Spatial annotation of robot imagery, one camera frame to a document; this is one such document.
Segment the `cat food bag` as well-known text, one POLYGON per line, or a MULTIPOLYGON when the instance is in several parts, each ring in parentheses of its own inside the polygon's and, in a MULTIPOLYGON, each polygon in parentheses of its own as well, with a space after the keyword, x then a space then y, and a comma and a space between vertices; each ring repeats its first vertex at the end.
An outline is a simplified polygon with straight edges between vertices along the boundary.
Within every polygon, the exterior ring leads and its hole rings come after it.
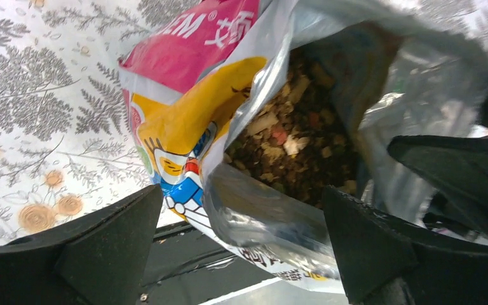
POLYGON ((431 186, 397 135, 467 136, 488 90, 488 1, 202 1, 122 59, 129 122, 168 208, 312 292, 342 292, 322 214, 222 164, 288 79, 291 51, 340 51, 327 102, 378 193, 413 219, 431 186))

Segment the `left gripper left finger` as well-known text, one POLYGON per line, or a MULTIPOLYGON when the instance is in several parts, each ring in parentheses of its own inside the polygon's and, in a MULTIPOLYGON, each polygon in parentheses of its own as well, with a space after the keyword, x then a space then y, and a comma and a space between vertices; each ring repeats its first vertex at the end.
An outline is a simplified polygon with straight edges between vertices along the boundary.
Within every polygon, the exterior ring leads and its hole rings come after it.
POLYGON ((0 246, 0 304, 135 304, 162 201, 148 186, 0 246))

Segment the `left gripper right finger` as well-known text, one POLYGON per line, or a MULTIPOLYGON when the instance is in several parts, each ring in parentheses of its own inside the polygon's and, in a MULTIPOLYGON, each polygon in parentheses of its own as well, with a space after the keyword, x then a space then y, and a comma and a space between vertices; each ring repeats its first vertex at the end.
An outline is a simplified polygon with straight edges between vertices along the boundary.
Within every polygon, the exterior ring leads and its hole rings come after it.
POLYGON ((350 304, 488 304, 488 246, 451 238, 326 187, 322 204, 350 304))

